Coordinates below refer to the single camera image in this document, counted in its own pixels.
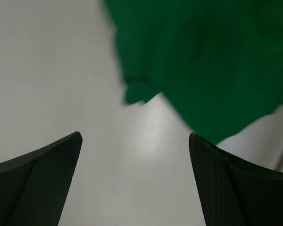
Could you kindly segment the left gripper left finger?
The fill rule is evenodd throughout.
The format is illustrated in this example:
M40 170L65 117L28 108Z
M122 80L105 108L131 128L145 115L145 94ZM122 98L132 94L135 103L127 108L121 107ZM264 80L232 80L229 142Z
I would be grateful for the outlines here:
M57 226L83 138L74 132L0 163L0 226Z

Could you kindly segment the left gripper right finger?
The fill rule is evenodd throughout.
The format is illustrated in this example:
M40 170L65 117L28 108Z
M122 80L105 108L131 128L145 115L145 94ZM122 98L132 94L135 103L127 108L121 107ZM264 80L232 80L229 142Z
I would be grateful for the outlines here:
M283 226L283 172L228 153L196 133L192 169L207 226Z

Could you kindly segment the green t-shirt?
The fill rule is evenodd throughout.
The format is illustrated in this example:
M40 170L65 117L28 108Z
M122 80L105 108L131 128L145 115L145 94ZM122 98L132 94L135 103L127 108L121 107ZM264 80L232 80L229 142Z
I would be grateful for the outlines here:
M107 0L124 102L162 94L213 144L283 105L283 0Z

